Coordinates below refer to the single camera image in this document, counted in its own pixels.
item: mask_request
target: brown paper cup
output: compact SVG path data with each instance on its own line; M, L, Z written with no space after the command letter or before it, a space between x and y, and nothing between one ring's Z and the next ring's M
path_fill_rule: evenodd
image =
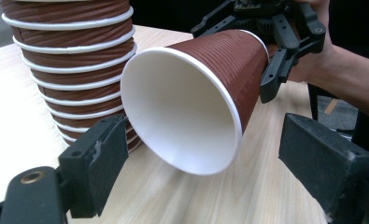
M267 63L263 42L239 30L147 49L123 69L122 103L135 131L162 159L212 175L241 147Z

